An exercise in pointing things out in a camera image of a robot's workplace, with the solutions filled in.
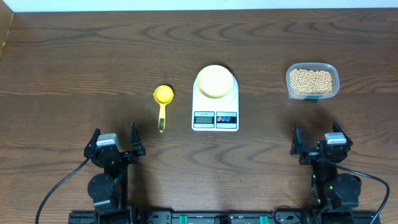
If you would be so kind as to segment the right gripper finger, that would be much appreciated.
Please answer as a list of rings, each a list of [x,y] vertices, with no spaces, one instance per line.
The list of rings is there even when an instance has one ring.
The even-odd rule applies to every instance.
[[[290,155],[299,155],[303,152],[302,130],[296,124],[294,126],[294,138],[290,148]]]
[[[351,140],[351,139],[346,135],[346,133],[342,130],[342,128],[340,127],[340,125],[338,124],[337,121],[335,121],[335,122],[333,123],[332,128],[333,128],[333,132],[334,132],[334,133],[342,132],[342,133],[345,135],[345,137],[346,137],[346,139],[347,139],[346,145],[348,145],[348,146],[352,146],[352,145],[353,145],[352,140]]]

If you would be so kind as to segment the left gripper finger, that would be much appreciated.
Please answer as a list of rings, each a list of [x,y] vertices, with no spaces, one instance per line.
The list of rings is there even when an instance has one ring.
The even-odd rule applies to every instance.
[[[131,123],[131,146],[136,156],[144,156],[146,154],[146,149],[137,133],[134,122]]]
[[[98,137],[100,136],[101,131],[99,128],[96,128],[93,136],[91,137],[91,139],[89,140],[88,144],[86,145],[86,147],[84,148],[84,155],[85,156],[94,156],[98,150],[97,147],[97,140]]]

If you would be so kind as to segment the yellow measuring scoop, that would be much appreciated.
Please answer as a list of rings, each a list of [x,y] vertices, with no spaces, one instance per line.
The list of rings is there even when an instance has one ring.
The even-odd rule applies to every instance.
[[[173,100],[174,91],[167,85],[158,86],[154,91],[154,99],[159,104],[159,131],[162,133],[166,124],[166,106]]]

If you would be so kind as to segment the yellow plastic bowl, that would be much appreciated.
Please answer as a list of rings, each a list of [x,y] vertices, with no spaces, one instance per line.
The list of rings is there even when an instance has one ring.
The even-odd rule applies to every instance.
[[[233,89],[232,73],[221,65],[209,65],[199,71],[195,86],[208,98],[222,98]]]

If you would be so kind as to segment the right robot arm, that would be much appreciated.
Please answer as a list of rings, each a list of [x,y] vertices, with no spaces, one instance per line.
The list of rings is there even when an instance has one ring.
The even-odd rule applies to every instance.
[[[333,131],[324,135],[314,147],[304,146],[302,130],[294,126],[291,155],[299,156],[300,165],[310,165],[313,171],[312,192],[319,204],[329,211],[350,210],[359,206],[361,179],[349,173],[339,173],[337,165],[345,160],[353,145],[337,122]]]

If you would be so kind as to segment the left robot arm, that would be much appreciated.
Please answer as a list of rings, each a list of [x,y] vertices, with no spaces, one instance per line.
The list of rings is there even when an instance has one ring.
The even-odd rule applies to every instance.
[[[137,164],[139,157],[146,154],[134,123],[131,124],[131,146],[130,151],[121,152],[117,135],[101,134],[98,128],[86,145],[84,156],[103,169],[103,173],[95,175],[88,184],[88,195],[93,199],[97,212],[127,207],[127,168],[130,164]]]

